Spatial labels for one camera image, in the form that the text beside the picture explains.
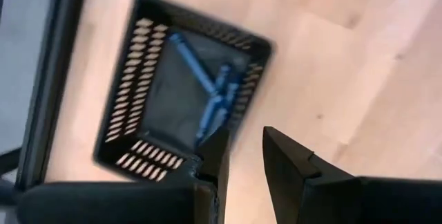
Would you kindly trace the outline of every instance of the gray surface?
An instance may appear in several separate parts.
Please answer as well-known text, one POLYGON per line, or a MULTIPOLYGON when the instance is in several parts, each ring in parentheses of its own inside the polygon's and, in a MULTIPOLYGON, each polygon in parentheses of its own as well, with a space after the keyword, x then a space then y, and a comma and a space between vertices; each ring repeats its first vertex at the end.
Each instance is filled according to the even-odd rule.
POLYGON ((0 24, 0 153, 23 142, 49 0, 4 0, 0 24))

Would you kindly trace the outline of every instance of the black plastic basket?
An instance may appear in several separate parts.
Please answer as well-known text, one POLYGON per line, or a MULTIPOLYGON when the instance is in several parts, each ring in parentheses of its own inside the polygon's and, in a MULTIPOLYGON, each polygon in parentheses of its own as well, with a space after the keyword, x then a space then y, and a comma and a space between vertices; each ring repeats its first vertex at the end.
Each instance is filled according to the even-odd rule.
POLYGON ((231 64, 226 80, 238 82, 228 111, 214 116, 198 142, 219 126, 238 129, 271 54, 269 42, 165 0, 135 0, 95 147, 101 165, 160 181, 198 159, 195 135, 211 95, 180 58, 181 44, 209 74, 231 64))

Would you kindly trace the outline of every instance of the wooden floor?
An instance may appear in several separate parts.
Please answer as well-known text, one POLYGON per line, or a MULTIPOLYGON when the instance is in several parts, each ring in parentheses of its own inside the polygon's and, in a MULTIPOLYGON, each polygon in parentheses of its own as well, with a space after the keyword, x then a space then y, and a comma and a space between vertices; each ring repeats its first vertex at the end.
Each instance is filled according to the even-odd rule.
MULTIPOLYGON (((174 0, 274 41, 233 150, 228 224, 275 223, 264 125, 353 173, 442 179, 442 0, 174 0)), ((86 0, 47 181, 123 180, 91 154, 131 0, 86 0)))

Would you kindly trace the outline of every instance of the blue plastic piece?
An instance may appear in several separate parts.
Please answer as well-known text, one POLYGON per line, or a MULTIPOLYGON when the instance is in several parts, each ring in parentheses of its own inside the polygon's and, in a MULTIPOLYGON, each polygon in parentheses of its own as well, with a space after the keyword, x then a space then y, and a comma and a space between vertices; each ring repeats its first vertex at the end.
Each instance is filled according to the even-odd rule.
POLYGON ((198 61, 198 58, 194 52, 187 46, 184 41, 184 37, 181 34, 174 33, 171 35, 170 40, 175 43, 178 51, 184 58, 184 61, 191 67, 193 73, 201 82, 201 85, 206 89, 207 93, 210 95, 214 94, 215 84, 212 82, 212 79, 209 77, 209 74, 204 70, 201 64, 198 61))
POLYGON ((196 135, 195 145, 198 147, 207 136, 216 116, 220 116, 220 122, 224 124, 228 113, 231 110, 233 99, 239 88, 237 82, 229 82, 232 66, 223 64, 218 71, 215 81, 205 71, 198 56, 186 43, 184 36, 179 33, 171 35, 170 40, 176 45, 178 51, 183 56, 201 85, 211 96, 200 121, 200 128, 196 135))

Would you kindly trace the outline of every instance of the black frame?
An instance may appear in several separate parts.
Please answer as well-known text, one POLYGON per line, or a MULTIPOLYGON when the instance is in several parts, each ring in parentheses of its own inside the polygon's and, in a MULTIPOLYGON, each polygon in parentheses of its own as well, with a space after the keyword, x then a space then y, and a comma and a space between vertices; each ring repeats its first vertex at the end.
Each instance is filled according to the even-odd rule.
POLYGON ((17 172, 22 190, 46 175, 83 1, 50 2, 17 172))

